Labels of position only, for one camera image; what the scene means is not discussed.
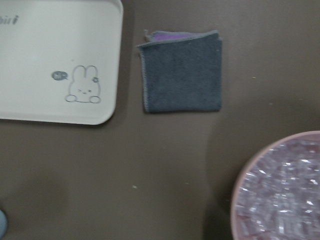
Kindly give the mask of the cream rabbit tray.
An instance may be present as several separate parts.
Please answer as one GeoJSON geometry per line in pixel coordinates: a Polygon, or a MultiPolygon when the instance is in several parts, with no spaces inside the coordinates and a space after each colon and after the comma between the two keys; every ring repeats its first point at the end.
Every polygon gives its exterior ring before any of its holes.
{"type": "Polygon", "coordinates": [[[116,108],[119,0],[3,0],[0,117],[99,125],[116,108]]]}

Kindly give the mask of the light blue cup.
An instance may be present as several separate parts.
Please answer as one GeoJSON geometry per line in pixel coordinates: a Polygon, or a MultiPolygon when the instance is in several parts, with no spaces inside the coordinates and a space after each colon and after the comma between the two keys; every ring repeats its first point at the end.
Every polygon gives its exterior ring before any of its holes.
{"type": "Polygon", "coordinates": [[[8,230],[8,218],[3,210],[0,210],[0,239],[2,239],[8,230]]]}

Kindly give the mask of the grey folded cloth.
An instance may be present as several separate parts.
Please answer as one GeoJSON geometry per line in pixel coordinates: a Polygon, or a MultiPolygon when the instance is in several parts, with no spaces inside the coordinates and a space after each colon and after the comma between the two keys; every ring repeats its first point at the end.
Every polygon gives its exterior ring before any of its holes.
{"type": "Polygon", "coordinates": [[[155,31],[137,46],[147,113],[217,112],[222,107],[222,46],[217,30],[155,31]]]}

